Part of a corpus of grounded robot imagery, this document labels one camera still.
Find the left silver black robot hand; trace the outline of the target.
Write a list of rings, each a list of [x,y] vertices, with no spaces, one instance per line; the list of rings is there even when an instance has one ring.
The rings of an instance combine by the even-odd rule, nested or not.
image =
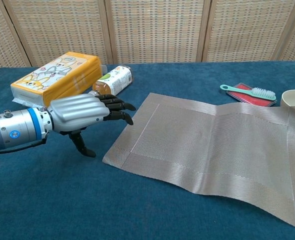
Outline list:
[[[132,126],[132,117],[125,110],[135,111],[136,107],[112,94],[91,93],[55,99],[47,108],[52,130],[68,135],[76,149],[91,158],[96,157],[96,153],[86,147],[81,131],[102,121],[124,120]]]

